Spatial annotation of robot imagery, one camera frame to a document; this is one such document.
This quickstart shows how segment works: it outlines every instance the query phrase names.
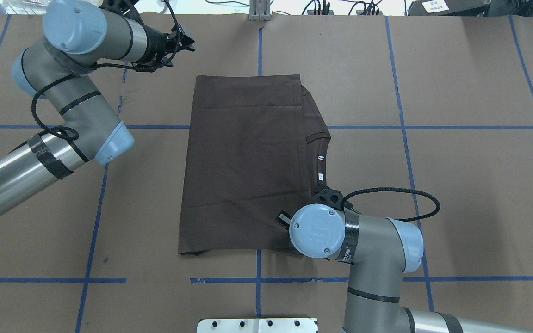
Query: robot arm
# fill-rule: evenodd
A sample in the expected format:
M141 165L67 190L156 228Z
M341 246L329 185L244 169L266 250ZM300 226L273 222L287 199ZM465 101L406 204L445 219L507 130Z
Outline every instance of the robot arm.
M102 6L106 10L80 0L51 2L43 18L45 37L13 64L16 84L33 97L46 95L65 122L52 129L40 124L45 131L0 160L0 215L88 161L107 164L135 143L87 77L104 66L96 61L116 59L153 72L171 66L163 58L168 53L173 57L179 50L194 51L194 40L180 25L161 34L144 25L132 3L113 2ZM121 15L127 10L128 15Z
M288 224L300 253L351 264L344 333L533 333L400 307L402 273L421 265L420 230L408 222L341 210L344 205L332 204L335 200L324 202L304 206L290 220L279 215L279 221Z

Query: metal bracket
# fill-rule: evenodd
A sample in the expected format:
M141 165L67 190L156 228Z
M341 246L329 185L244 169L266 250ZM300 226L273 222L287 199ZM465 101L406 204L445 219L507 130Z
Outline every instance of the metal bracket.
M250 0L250 21L271 21L271 0Z
M238 320L201 320L197 333L317 333L318 324L312 318L271 318Z

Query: white label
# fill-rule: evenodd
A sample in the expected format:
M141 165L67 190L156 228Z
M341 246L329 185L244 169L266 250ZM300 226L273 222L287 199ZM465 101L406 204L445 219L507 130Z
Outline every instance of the white label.
M433 0L423 2L423 7L427 12L442 12L450 10L444 0Z

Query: folded cloth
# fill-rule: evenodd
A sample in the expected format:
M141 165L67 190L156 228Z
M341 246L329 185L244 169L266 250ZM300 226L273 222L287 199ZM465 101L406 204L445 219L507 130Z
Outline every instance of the folded cloth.
M292 250L275 218L325 184L329 141L299 75L197 77L178 252Z

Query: white sticker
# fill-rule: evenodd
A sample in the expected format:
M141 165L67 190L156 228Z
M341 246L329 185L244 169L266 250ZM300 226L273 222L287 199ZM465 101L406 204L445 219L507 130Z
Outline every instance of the white sticker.
M450 10L444 0L433 0L423 2L423 7L427 12L442 12Z

